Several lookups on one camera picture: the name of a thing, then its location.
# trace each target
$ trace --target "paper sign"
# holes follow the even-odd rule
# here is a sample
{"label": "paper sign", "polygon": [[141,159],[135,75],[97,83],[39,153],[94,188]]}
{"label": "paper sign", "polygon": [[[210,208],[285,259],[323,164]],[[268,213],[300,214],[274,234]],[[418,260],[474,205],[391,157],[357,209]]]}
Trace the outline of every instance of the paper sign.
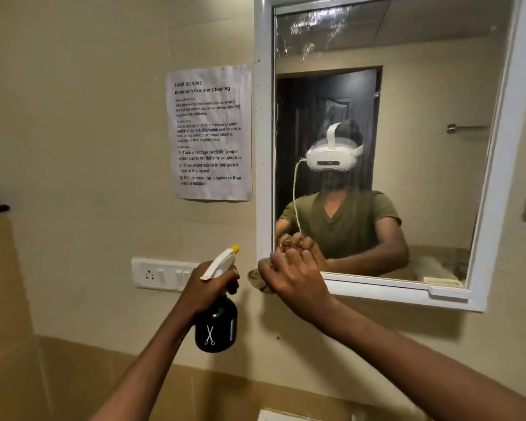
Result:
{"label": "paper sign", "polygon": [[166,104],[177,196],[251,198],[251,72],[248,66],[168,74]]}

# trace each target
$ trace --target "white vr headset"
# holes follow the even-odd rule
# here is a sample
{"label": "white vr headset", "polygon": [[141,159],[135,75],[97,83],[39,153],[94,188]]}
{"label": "white vr headset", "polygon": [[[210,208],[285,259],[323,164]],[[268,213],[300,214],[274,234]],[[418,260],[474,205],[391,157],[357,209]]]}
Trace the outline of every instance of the white vr headset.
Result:
{"label": "white vr headset", "polygon": [[354,141],[344,137],[335,138],[335,130],[339,124],[341,123],[331,125],[327,139],[318,140],[306,153],[306,162],[312,170],[349,171],[357,164],[363,145],[357,146]]}

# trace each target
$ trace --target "olive green t-shirt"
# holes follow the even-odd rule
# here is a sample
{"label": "olive green t-shirt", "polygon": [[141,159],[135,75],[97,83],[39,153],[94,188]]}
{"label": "olive green t-shirt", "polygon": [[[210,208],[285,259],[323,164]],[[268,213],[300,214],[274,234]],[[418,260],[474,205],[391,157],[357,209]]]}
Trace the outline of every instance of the olive green t-shirt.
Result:
{"label": "olive green t-shirt", "polygon": [[[392,201],[381,192],[351,190],[333,218],[325,212],[324,195],[302,196],[296,208],[302,235],[316,241],[325,258],[343,258],[363,253],[378,245],[375,224],[384,217],[401,220]],[[285,208],[281,218],[290,222],[291,234],[298,231],[294,204]]]}

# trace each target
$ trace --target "power socket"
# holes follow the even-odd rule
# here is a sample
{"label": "power socket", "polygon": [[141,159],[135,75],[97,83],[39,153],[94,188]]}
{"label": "power socket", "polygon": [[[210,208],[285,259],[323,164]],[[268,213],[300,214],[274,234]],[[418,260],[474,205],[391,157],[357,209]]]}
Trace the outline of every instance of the power socket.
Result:
{"label": "power socket", "polygon": [[133,258],[132,280],[137,288],[181,292],[197,266],[184,261]]}

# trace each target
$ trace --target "white scissors logo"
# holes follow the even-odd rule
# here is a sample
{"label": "white scissors logo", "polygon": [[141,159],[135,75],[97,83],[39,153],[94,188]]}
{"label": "white scissors logo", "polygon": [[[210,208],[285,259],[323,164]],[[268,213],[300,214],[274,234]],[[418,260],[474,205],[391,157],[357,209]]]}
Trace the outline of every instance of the white scissors logo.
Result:
{"label": "white scissors logo", "polygon": [[209,340],[210,340],[210,345],[214,346],[214,340],[212,339],[212,330],[213,329],[214,329],[214,325],[212,325],[211,328],[209,328],[208,325],[206,326],[206,330],[209,332],[209,337],[206,339],[205,345],[207,345],[209,343]]}

